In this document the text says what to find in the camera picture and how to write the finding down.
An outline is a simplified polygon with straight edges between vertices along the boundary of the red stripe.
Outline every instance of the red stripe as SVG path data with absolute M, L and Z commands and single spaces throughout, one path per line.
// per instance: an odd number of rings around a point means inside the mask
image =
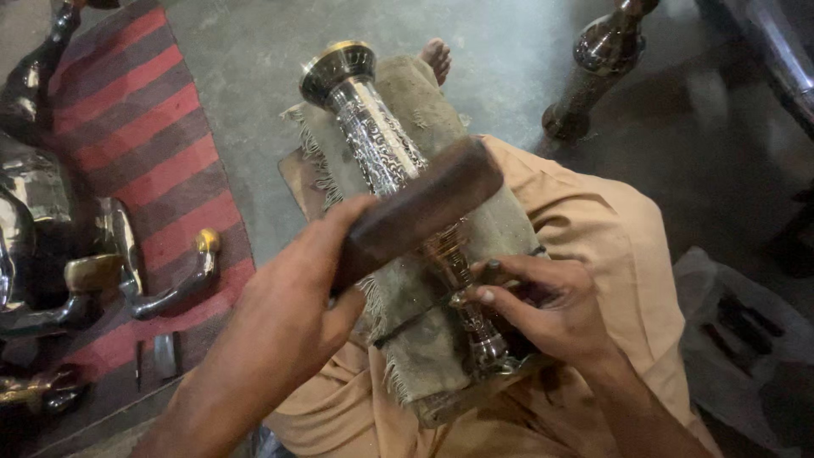
M 182 60 L 177 45 L 172 45 L 149 62 L 118 77 L 99 92 L 89 95 L 68 108 L 54 110 L 54 132 L 62 134 L 83 122 L 90 121 L 171 69 Z
M 75 79 L 88 69 L 95 62 L 108 55 L 116 55 L 122 52 L 127 46 L 137 42 L 146 35 L 155 32 L 156 29 L 167 23 L 164 16 L 164 8 L 156 7 L 145 15 L 134 20 L 130 25 L 122 29 L 119 33 L 110 37 L 106 42 L 98 45 L 88 55 L 84 55 L 70 62 L 63 62 L 59 65 L 51 78 L 48 86 L 49 95 L 53 95 L 62 84 L 64 74 L 68 79 Z
M 88 378 L 97 381 L 101 376 L 133 360 L 133 343 L 150 341 L 167 332 L 188 329 L 206 319 L 227 311 L 238 300 L 243 286 L 254 273 L 251 258 L 246 258 L 221 273 L 217 293 L 185 313 L 149 321 L 132 320 L 112 329 L 65 358 L 66 363 L 86 366 Z
M 184 151 L 156 165 L 149 172 L 114 192 L 113 196 L 122 200 L 132 212 L 206 169 L 215 161 L 217 161 L 215 143 L 212 141 L 212 134 L 206 134 Z
M 141 243 L 145 267 L 148 271 L 155 271 L 178 258 L 190 248 L 195 234 L 205 227 L 225 231 L 238 221 L 240 212 L 234 206 L 232 193 L 223 191 L 218 197 L 147 237 Z
M 87 172 L 101 169 L 199 106 L 195 84 L 190 83 L 106 138 L 75 152 L 79 166 Z

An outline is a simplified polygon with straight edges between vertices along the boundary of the gray cloth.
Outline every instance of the gray cloth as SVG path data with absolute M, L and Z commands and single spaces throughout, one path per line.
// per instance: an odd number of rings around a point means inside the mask
M 452 105 L 435 82 L 431 68 L 420 59 L 401 56 L 377 67 L 376 89 L 428 159 L 455 139 L 466 135 Z M 325 178 L 327 204 L 342 196 L 369 192 L 335 116 L 306 103 L 283 115 L 300 122 L 303 148 Z M 520 203 L 504 186 L 466 219 L 463 231 L 469 243 L 464 251 L 471 261 L 500 254 L 529 253 L 539 246 Z M 440 304 L 439 288 L 418 255 L 398 258 L 368 283 L 365 308 L 370 342 L 388 337 L 381 348 L 387 358 L 387 383 L 400 403 L 442 392 L 462 390 L 470 378 L 462 368 L 468 351 L 457 314 Z M 398 329 L 405 321 L 409 325 Z

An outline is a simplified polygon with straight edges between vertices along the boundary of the fingernail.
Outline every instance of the fingernail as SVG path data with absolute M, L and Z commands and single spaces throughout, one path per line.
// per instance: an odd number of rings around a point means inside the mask
M 481 286 L 478 288 L 478 299 L 484 304 L 495 302 L 495 293 Z

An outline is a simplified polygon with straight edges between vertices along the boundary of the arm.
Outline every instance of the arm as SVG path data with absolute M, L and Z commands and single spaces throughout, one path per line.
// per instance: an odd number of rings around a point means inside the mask
M 653 395 L 611 340 L 593 281 L 580 262 L 530 256 L 498 258 L 507 278 L 524 283 L 523 299 L 481 286 L 480 301 L 517 327 L 537 348 L 573 366 L 596 396 L 619 452 L 633 457 L 711 456 Z
M 336 205 L 254 274 L 229 324 L 131 456 L 227 456 L 319 372 L 365 304 L 351 288 L 329 308 L 329 288 L 345 234 L 375 201 Z

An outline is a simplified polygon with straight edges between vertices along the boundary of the person's right hand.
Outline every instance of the person's right hand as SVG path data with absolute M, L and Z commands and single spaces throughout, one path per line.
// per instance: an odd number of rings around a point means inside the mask
M 475 293 L 481 303 L 503 315 L 540 351 L 577 370 L 618 352 L 602 320 L 596 286 L 581 262 L 523 255 L 496 260 L 503 274 L 525 284 L 517 288 L 522 291 L 520 297 L 487 285 Z M 541 298 L 544 303 L 529 304 Z

